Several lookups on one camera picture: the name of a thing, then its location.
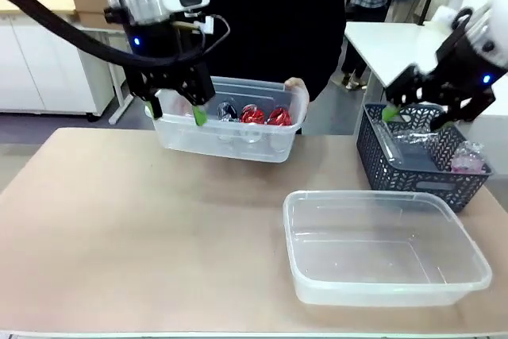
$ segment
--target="wooden countertop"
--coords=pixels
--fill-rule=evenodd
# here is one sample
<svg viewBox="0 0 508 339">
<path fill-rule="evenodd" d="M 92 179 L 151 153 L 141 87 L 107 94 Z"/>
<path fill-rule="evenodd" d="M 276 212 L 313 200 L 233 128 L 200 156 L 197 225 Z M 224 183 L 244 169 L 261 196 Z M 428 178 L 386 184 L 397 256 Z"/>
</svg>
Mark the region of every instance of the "wooden countertop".
<svg viewBox="0 0 508 339">
<path fill-rule="evenodd" d="M 55 13 L 73 14 L 76 11 L 74 0 L 38 0 Z M 21 11 L 13 3 L 0 0 L 0 13 L 17 14 Z"/>
<path fill-rule="evenodd" d="M 508 215 L 482 188 L 460 215 L 494 273 L 454 306 L 306 306 L 282 204 L 364 189 L 353 137 L 297 137 L 285 164 L 162 149 L 154 132 L 61 129 L 0 196 L 0 329 L 469 337 L 508 332 Z"/>
</svg>

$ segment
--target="person in black clothing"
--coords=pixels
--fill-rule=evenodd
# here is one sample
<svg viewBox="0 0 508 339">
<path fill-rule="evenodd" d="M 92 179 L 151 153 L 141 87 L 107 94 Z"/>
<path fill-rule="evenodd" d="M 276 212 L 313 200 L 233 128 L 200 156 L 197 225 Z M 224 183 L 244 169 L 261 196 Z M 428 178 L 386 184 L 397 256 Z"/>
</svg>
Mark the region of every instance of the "person in black clothing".
<svg viewBox="0 0 508 339">
<path fill-rule="evenodd" d="M 278 83 L 293 77 L 288 83 L 306 87 L 313 101 L 337 68 L 344 0 L 210 0 L 205 11 L 231 27 L 206 58 L 211 75 Z"/>
</svg>

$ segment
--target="red foil-wrapped object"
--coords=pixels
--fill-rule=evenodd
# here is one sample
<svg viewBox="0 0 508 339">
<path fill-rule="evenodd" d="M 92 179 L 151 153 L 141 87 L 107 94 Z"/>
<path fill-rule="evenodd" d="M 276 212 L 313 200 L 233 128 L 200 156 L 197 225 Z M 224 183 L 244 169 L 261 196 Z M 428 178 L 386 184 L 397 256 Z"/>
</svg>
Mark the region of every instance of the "red foil-wrapped object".
<svg viewBox="0 0 508 339">
<path fill-rule="evenodd" d="M 247 105 L 241 112 L 240 121 L 243 123 L 258 123 L 262 125 L 264 124 L 264 113 L 257 105 Z"/>
<path fill-rule="evenodd" d="M 289 111 L 283 107 L 278 107 L 271 112 L 267 124 L 275 126 L 291 126 L 293 125 L 293 122 L 291 120 L 291 116 L 289 115 Z"/>
</svg>

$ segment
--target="clear plastic container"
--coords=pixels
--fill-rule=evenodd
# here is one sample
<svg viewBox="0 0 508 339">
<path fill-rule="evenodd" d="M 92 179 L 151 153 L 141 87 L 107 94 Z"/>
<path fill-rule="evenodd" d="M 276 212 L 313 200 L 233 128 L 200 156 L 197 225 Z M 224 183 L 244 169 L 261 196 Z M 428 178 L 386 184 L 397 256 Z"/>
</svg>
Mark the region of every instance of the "clear plastic container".
<svg viewBox="0 0 508 339">
<path fill-rule="evenodd" d="M 491 283 L 492 270 L 437 196 L 299 191 L 284 202 L 298 298 L 339 306 L 444 306 Z"/>
<path fill-rule="evenodd" d="M 212 78 L 216 95 L 206 105 L 208 122 L 197 126 L 190 104 L 175 91 L 161 90 L 157 94 L 163 117 L 154 121 L 160 143 L 165 148 L 224 156 L 242 160 L 282 163 L 287 160 L 306 116 L 306 95 L 303 89 L 285 87 L 281 83 L 266 83 L 245 79 Z M 289 110 L 293 125 L 254 125 L 235 121 L 220 121 L 217 107 L 233 100 L 240 114 L 249 104 L 256 104 L 270 114 L 276 107 Z"/>
</svg>

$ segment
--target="perforated basket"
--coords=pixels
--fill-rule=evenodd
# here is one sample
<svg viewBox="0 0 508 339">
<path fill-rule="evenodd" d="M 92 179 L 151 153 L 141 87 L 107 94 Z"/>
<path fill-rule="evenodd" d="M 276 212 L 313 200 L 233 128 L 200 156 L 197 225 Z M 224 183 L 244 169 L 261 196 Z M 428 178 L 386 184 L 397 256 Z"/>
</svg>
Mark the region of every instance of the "perforated basket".
<svg viewBox="0 0 508 339">
<path fill-rule="evenodd" d="M 484 173 L 465 175 L 451 172 L 451 159 L 460 143 L 466 140 L 455 126 L 438 132 L 438 139 L 421 144 L 431 165 L 405 168 L 388 161 L 375 134 L 374 123 L 382 120 L 386 105 L 371 103 L 364 106 L 364 114 L 356 147 L 368 182 L 373 190 L 428 192 L 442 198 L 454 212 L 460 212 L 492 174 L 488 164 Z M 442 113 L 437 106 L 416 105 L 401 111 L 401 121 L 388 124 L 392 131 L 421 129 Z"/>
</svg>

